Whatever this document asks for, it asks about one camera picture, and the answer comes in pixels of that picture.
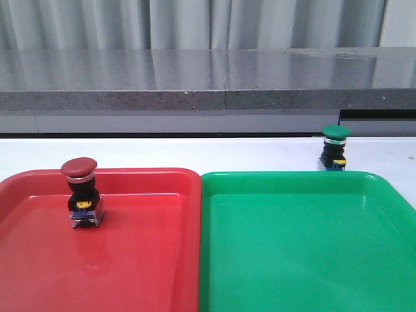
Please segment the green mushroom push button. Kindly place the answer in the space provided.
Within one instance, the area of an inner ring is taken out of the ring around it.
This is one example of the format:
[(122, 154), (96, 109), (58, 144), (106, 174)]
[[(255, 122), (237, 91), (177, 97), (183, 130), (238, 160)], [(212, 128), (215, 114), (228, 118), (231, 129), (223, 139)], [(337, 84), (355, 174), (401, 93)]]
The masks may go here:
[(347, 160), (344, 156), (346, 139), (351, 130), (342, 125), (327, 125), (322, 129), (324, 145), (318, 158), (318, 169), (324, 171), (344, 171)]

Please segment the red mushroom push button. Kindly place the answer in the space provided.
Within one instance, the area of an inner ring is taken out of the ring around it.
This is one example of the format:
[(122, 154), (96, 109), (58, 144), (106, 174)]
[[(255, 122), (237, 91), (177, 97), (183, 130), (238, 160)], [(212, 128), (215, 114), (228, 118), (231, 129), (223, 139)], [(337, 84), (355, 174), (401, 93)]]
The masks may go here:
[(89, 157), (71, 159), (61, 166), (60, 171), (72, 191), (68, 210), (74, 229), (98, 227), (103, 218), (103, 199), (96, 188), (96, 167), (96, 160)]

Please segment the grey granite counter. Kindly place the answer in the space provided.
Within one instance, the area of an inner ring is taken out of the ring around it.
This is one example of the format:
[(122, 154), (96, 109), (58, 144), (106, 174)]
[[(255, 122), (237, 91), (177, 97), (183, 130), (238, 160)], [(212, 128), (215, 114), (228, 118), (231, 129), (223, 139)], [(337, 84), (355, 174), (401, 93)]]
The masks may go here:
[(415, 50), (1, 51), (2, 137), (415, 135)]

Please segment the green plastic tray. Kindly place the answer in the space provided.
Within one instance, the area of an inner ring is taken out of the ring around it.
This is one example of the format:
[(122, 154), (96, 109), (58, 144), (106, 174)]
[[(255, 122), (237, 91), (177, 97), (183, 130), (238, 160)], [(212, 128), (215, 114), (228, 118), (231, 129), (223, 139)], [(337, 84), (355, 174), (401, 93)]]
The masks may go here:
[(202, 177), (200, 311), (414, 311), (415, 209), (365, 172)]

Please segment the red plastic tray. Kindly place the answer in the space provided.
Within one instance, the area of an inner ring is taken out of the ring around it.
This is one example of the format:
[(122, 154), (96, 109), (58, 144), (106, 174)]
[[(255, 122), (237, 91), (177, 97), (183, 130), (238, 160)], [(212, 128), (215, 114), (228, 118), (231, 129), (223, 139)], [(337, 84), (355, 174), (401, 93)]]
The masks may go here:
[(96, 186), (101, 224), (74, 229), (58, 170), (1, 183), (1, 310), (197, 311), (200, 176), (99, 169)]

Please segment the white pleated curtain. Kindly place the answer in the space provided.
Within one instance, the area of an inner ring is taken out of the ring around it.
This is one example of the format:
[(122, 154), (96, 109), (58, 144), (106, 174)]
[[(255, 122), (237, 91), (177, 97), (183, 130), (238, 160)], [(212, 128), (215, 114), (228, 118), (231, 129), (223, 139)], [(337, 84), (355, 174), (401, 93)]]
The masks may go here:
[(385, 1), (2, 1), (3, 49), (375, 47)]

